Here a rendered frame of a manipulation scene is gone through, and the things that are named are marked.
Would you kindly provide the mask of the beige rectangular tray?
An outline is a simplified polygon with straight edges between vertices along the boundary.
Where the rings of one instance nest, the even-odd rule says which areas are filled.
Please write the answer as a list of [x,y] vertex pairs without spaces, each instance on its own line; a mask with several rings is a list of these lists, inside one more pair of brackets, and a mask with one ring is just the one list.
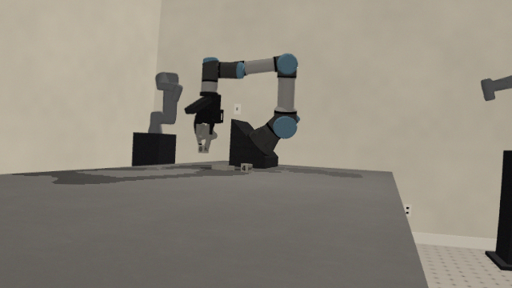
[[213,170],[234,170],[234,166],[229,165],[221,165],[221,164],[212,164]]

